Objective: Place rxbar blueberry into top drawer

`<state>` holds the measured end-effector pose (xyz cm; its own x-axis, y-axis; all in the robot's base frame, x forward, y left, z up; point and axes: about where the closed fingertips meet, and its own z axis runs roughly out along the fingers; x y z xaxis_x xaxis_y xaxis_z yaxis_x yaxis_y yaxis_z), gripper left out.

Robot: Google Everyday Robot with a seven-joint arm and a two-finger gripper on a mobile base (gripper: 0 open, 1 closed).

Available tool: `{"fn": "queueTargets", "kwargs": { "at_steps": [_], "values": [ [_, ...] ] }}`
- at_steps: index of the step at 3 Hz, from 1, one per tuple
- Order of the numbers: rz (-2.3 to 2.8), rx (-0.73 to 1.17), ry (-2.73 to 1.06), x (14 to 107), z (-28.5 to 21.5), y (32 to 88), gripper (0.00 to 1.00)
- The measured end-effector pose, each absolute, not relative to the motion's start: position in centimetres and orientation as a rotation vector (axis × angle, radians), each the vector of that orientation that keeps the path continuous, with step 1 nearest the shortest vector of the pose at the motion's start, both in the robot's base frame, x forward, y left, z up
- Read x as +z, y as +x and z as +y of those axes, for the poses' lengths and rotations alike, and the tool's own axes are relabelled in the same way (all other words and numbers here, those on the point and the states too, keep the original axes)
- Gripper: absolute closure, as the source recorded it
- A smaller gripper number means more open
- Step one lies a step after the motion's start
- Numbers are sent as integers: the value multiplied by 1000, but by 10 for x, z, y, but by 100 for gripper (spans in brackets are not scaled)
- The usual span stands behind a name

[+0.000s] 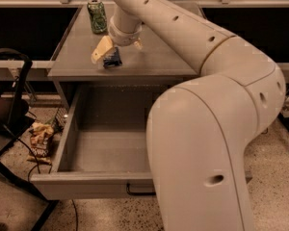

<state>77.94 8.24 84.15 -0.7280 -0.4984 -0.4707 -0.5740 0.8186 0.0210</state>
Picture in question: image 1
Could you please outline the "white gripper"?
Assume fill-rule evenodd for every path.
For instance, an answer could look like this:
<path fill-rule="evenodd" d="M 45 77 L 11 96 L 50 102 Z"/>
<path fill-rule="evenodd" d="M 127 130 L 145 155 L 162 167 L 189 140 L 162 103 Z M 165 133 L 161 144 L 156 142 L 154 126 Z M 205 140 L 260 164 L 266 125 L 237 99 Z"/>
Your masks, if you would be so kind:
<path fill-rule="evenodd" d="M 103 36 L 92 52 L 91 60 L 96 64 L 106 54 L 112 52 L 117 46 L 128 46 L 134 43 L 138 50 L 143 49 L 139 39 L 142 31 L 142 22 L 138 19 L 121 19 L 112 16 L 109 25 L 109 36 Z"/>

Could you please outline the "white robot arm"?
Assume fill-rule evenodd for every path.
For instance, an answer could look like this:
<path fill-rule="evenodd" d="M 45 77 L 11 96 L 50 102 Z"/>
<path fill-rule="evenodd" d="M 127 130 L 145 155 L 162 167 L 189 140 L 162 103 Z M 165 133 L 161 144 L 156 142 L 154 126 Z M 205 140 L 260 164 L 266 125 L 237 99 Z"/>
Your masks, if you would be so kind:
<path fill-rule="evenodd" d="M 285 80 L 266 54 L 167 0 L 113 0 L 112 42 L 146 25 L 196 73 L 153 104 L 147 155 L 165 231 L 254 231 L 247 145 L 279 114 Z"/>

